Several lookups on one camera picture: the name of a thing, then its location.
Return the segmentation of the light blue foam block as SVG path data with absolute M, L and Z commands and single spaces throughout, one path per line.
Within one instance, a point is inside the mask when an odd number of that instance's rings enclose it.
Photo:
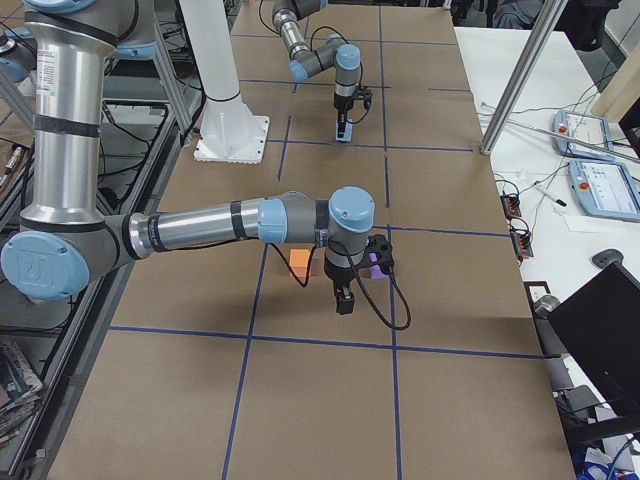
M 345 125 L 336 125 L 335 140 L 341 143 L 349 143 L 352 141 L 353 125 L 346 123 Z

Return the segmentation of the purple foam block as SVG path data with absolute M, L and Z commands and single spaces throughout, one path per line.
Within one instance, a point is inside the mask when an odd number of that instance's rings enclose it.
M 386 280 L 389 276 L 383 272 L 381 267 L 376 264 L 377 257 L 374 253 L 369 254 L 369 259 L 372 262 L 372 265 L 369 267 L 369 277 L 372 280 Z

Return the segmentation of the orange foam block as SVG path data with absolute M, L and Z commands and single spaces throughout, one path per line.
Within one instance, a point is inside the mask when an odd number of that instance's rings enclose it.
M 288 263 L 296 277 L 304 278 L 306 276 L 310 255 L 310 249 L 294 248 L 290 250 Z

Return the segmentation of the lower orange connector box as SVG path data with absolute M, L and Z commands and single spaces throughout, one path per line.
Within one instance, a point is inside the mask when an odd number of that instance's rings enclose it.
M 533 258 L 531 232 L 526 229 L 511 228 L 509 233 L 517 260 L 522 262 Z

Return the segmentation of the orange connector box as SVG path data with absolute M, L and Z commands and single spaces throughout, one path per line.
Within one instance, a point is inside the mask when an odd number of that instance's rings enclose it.
M 516 193 L 503 194 L 500 196 L 501 205 L 504 215 L 507 219 L 520 218 L 522 213 L 520 209 L 520 198 Z
M 517 260 L 522 262 L 533 258 L 531 232 L 526 229 L 511 228 L 509 233 Z

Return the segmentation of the upper orange connector box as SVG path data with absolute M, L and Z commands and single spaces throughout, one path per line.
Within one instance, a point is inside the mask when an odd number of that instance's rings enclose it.
M 501 205 L 504 215 L 507 219 L 520 218 L 522 213 L 520 209 L 520 198 L 516 193 L 503 194 L 500 196 Z

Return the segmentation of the black marker pen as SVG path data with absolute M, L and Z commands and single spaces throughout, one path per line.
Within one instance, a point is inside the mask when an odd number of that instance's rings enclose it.
M 546 198 L 550 199 L 553 203 L 561 206 L 561 207 L 566 207 L 567 203 L 562 200 L 561 198 L 559 198 L 557 195 L 555 195 L 554 193 L 552 193 L 551 191 L 549 191 L 546 187 L 544 187 L 541 184 L 536 184 L 535 188 Z

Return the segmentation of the white side table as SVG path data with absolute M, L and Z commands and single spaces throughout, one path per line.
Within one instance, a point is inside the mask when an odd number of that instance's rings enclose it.
M 598 273 L 591 258 L 605 249 L 619 250 L 624 267 L 633 276 L 639 274 L 638 224 L 584 215 L 573 195 L 566 160 L 547 134 L 557 110 L 584 112 L 597 97 L 597 88 L 566 36 L 553 33 L 491 153 L 493 170 L 518 186 L 522 215 L 533 231 L 534 257 L 522 262 L 521 276 L 546 282 L 560 300 Z M 567 206 L 544 197 L 536 184 Z

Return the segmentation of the upper teach pendant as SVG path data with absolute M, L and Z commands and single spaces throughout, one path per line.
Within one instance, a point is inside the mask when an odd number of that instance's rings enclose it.
M 574 158 L 614 161 L 609 124 L 604 117 L 560 110 L 553 120 L 553 131 L 560 135 L 555 146 L 560 154 Z

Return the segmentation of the teach pendant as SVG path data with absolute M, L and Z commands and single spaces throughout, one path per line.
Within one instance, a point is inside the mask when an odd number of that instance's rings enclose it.
M 604 117 L 560 110 L 553 120 L 553 131 L 560 135 L 555 146 L 560 154 L 574 158 L 614 161 L 609 124 Z
M 639 192 L 624 164 L 573 159 L 568 171 L 575 197 L 586 215 L 639 222 Z

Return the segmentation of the black monitor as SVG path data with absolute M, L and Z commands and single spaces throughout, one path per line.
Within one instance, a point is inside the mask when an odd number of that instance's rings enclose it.
M 556 335 L 619 415 L 639 412 L 639 281 L 619 262 L 548 316 Z

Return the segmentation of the lower teach pendant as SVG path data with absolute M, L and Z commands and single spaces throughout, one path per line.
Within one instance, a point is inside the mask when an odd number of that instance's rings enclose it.
M 624 164 L 573 159 L 568 171 L 575 197 L 586 215 L 639 222 L 639 192 Z

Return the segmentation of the stack of magazines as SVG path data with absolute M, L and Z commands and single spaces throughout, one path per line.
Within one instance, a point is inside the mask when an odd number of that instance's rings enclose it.
M 1 343 L 1 448 L 39 408 L 44 384 L 15 342 Z

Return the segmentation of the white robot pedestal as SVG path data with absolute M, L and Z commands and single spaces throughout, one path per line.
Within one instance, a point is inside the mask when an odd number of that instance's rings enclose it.
M 205 95 L 198 161 L 258 164 L 270 125 L 244 103 L 224 3 L 179 2 Z

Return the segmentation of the aluminium frame post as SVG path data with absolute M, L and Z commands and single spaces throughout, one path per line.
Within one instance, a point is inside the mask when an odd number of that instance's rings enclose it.
M 553 0 L 543 4 L 484 133 L 481 154 L 489 156 L 492 153 L 567 3 L 567 0 Z

